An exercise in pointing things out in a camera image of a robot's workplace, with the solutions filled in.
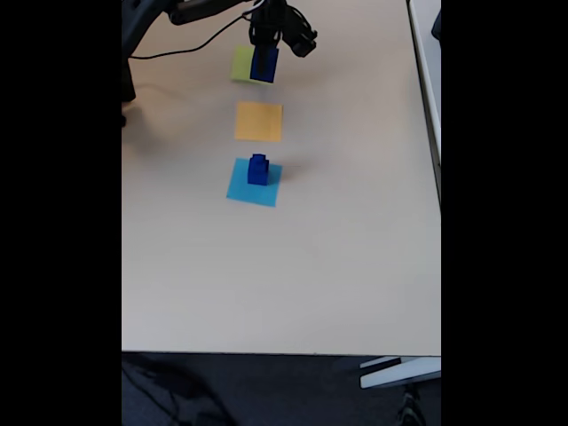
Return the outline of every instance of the gray carpet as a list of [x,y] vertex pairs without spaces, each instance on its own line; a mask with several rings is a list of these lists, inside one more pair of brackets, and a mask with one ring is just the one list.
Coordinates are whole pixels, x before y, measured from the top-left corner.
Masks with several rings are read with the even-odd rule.
[[[202,377],[239,426],[395,426],[401,386],[362,390],[360,372],[338,368],[341,357],[276,355],[154,354]],[[168,392],[125,364],[132,379],[173,411]],[[439,426],[441,381],[417,383],[427,426]],[[184,401],[180,416],[217,413],[207,400]],[[167,426],[170,419],[122,375],[122,424]]]

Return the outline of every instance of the blue cube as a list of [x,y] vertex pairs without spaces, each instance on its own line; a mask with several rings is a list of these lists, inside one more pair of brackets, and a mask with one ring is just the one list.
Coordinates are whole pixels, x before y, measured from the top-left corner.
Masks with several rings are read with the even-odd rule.
[[268,164],[266,155],[253,154],[248,160],[248,182],[251,185],[268,185]]
[[278,49],[273,47],[266,51],[255,48],[250,66],[250,78],[266,83],[274,83],[276,74],[276,61],[278,60]]

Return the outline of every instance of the table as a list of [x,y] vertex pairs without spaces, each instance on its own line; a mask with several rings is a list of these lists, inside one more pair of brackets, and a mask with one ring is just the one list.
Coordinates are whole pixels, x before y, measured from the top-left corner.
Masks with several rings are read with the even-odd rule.
[[[440,355],[441,216],[404,0],[290,0],[318,30],[274,85],[233,83],[248,23],[136,61],[122,129],[124,351]],[[245,4],[137,55],[199,45]],[[240,100],[282,141],[233,138]],[[277,206],[227,200],[236,157],[283,166]]]

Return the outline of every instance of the blue lego block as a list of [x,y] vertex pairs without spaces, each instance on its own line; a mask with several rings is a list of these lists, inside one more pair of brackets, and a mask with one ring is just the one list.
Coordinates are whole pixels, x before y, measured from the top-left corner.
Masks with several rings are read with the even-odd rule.
[[268,168],[268,185],[250,185],[247,182],[249,159],[237,158],[234,162],[231,183],[227,190],[227,198],[231,200],[252,202],[262,206],[276,207],[276,197],[280,186],[282,166],[270,164]]
[[268,163],[264,154],[253,154],[248,160],[247,181],[251,185],[268,185]]
[[276,60],[278,59],[278,49],[271,48],[266,52],[263,60],[263,70],[259,71],[258,65],[260,62],[259,50],[255,48],[255,53],[252,56],[252,64],[250,66],[250,78],[261,82],[274,83],[274,75],[276,74]]

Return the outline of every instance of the green square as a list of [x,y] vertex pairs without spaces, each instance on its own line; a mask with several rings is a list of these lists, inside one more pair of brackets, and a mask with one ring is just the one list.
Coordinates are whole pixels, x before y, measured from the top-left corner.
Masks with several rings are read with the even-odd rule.
[[237,46],[237,48],[234,50],[231,80],[234,80],[236,82],[269,84],[250,78],[250,67],[252,65],[252,57],[254,54],[255,48],[253,46]]

